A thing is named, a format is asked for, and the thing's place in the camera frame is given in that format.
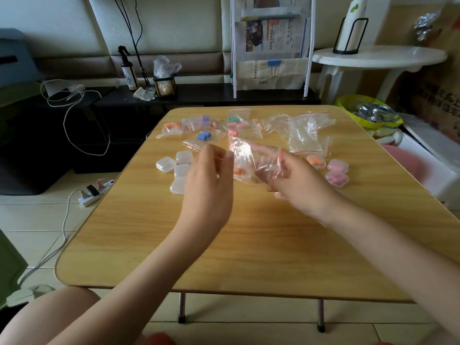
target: yellow basket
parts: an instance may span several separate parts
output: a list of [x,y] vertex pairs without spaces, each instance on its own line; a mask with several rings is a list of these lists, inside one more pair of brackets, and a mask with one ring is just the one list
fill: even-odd
[[399,117],[397,122],[371,122],[367,121],[365,119],[362,119],[361,117],[358,117],[356,115],[353,115],[348,109],[354,108],[357,104],[368,104],[368,103],[375,103],[375,104],[380,104],[385,107],[388,107],[385,103],[381,102],[380,100],[377,100],[375,98],[371,97],[366,97],[366,96],[360,96],[360,95],[353,95],[353,96],[341,96],[337,98],[335,101],[335,106],[343,109],[346,111],[346,113],[354,120],[356,121],[361,127],[367,128],[370,130],[377,130],[382,127],[391,127],[391,128],[396,128],[400,124],[402,124],[402,118]]

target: table top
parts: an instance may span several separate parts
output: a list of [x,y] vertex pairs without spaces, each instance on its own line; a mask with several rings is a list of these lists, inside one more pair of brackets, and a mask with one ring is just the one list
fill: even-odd
[[[231,108],[171,110],[163,122],[206,114],[224,119]],[[460,261],[460,222],[345,112],[333,106],[251,107],[251,116],[330,112],[336,124],[332,157],[349,163],[344,194],[417,240]],[[169,186],[173,173],[156,162],[186,150],[188,136],[156,139],[158,125],[60,256],[56,276],[66,285],[113,287],[174,227],[182,196]],[[276,133],[263,143],[285,146]],[[219,144],[227,147],[224,138]],[[233,212],[175,291],[324,299],[409,301],[353,247],[266,191],[235,181]]]
[[120,86],[113,92],[100,99],[98,107],[123,107],[126,105],[204,105],[204,106],[230,106],[230,105],[265,105],[265,104],[320,104],[318,94],[311,89],[304,98],[304,90],[251,90],[238,91],[236,99],[233,98],[232,84],[179,84],[177,95],[163,99],[144,101],[132,96],[128,86]]
[[333,48],[315,51],[315,63],[337,67],[395,69],[442,63],[447,53],[435,48],[415,46],[361,46],[359,53],[335,54]]

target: power strip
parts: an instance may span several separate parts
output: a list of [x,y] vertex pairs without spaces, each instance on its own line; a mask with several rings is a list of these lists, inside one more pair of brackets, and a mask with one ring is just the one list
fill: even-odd
[[94,196],[91,193],[87,194],[84,191],[80,191],[82,195],[78,199],[78,202],[80,203],[80,207],[88,207],[91,203],[94,203],[95,201],[99,200],[103,195],[107,193],[107,191],[109,191],[113,183],[115,183],[115,180],[110,180],[106,182],[105,184],[101,184],[100,182],[98,182],[97,191],[99,192],[99,194],[96,196]]

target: paper towel holder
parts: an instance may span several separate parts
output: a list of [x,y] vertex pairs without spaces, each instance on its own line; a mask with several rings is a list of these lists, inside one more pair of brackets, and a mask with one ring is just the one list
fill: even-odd
[[353,25],[351,27],[350,34],[348,35],[348,41],[347,41],[346,46],[345,46],[346,49],[348,48],[348,44],[350,43],[351,35],[353,34],[353,30],[355,28],[356,22],[360,22],[360,21],[365,22],[364,23],[364,29],[362,30],[361,38],[359,39],[358,46],[355,49],[340,51],[340,50],[337,49],[337,44],[339,43],[339,39],[340,39],[340,36],[342,34],[342,28],[344,26],[345,18],[346,17],[343,18],[342,23],[340,24],[339,33],[337,34],[337,39],[335,40],[335,45],[334,45],[334,49],[332,50],[332,52],[334,52],[335,54],[357,54],[358,51],[359,51],[359,47],[361,46],[362,38],[364,37],[364,33],[366,32],[366,28],[368,27],[369,18],[357,18],[357,19],[355,19],[355,21],[353,22]]

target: spray bottle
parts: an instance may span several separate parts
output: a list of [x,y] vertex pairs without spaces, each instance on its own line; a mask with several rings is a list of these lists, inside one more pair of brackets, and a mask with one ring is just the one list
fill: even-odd
[[118,46],[118,53],[121,54],[121,59],[123,60],[121,69],[125,75],[128,87],[131,91],[135,91],[139,88],[139,85],[134,70],[132,69],[132,63],[128,60],[128,57],[126,57],[126,55],[130,56],[130,54],[125,46]]

